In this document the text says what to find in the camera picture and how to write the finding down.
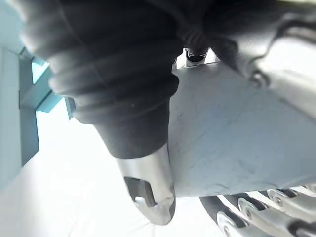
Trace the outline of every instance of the black hose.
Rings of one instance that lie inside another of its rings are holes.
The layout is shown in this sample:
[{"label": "black hose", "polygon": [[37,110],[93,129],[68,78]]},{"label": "black hose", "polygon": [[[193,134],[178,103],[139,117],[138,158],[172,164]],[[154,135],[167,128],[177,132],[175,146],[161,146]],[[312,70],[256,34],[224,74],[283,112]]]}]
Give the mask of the black hose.
[{"label": "black hose", "polygon": [[74,98],[117,158],[143,157],[168,138],[169,98],[182,52],[175,23],[141,0],[10,0],[26,22],[23,39],[47,59],[57,94]]}]

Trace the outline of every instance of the metal bracket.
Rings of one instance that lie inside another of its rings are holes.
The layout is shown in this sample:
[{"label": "metal bracket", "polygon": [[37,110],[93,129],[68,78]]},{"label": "metal bracket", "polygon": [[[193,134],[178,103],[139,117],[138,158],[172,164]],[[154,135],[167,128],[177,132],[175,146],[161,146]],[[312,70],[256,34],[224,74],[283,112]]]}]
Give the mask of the metal bracket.
[{"label": "metal bracket", "polygon": [[267,208],[259,211],[252,203],[243,198],[238,199],[241,213],[247,220],[273,236],[295,237],[289,230],[293,223],[298,222],[289,215],[284,214],[274,208]]},{"label": "metal bracket", "polygon": [[[309,35],[315,37],[316,32],[309,31]],[[258,77],[261,73],[268,89],[316,119],[315,58],[316,45],[312,40],[282,37],[272,44],[265,57],[254,61],[260,72],[253,74]]]},{"label": "metal bracket", "polygon": [[226,237],[272,237],[252,224],[239,228],[235,222],[222,211],[217,213],[217,223]]},{"label": "metal bracket", "polygon": [[[286,192],[292,192],[294,197],[289,197]],[[315,198],[291,189],[286,189],[284,192],[282,190],[269,189],[268,195],[269,199],[285,213],[307,222],[316,221]]]}]

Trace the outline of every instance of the metal surface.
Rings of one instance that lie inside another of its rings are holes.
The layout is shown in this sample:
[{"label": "metal surface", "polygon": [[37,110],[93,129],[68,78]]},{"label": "metal surface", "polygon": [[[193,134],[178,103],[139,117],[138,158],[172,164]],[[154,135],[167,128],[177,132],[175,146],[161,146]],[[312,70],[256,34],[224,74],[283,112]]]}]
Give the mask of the metal surface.
[{"label": "metal surface", "polygon": [[169,156],[178,197],[316,180],[310,119],[222,63],[173,72],[180,84],[170,101]]},{"label": "metal surface", "polygon": [[252,224],[238,228],[224,212],[218,212],[217,223],[226,237],[271,237],[271,235]]},{"label": "metal surface", "polygon": [[316,221],[316,199],[303,193],[295,193],[295,197],[289,197],[280,190],[268,190],[270,200],[285,213],[307,222]]},{"label": "metal surface", "polygon": [[316,46],[295,37],[277,39],[255,64],[269,78],[268,89],[316,119]]},{"label": "metal surface", "polygon": [[298,237],[316,237],[316,232],[306,228],[301,228],[296,231],[296,235]]},{"label": "metal surface", "polygon": [[243,198],[238,200],[238,204],[241,213],[247,217],[247,220],[267,233],[277,237],[295,236],[290,232],[289,227],[298,219],[274,208],[259,211],[252,203]]},{"label": "metal surface", "polygon": [[308,184],[305,185],[305,187],[306,187],[308,190],[310,190],[310,191],[316,193],[316,183],[308,183]]},{"label": "metal surface", "polygon": [[139,194],[133,200],[137,208],[154,224],[170,222],[174,214],[175,194],[167,145],[145,157],[116,160],[123,177],[147,181],[151,186],[156,205],[148,205],[145,197]]}]

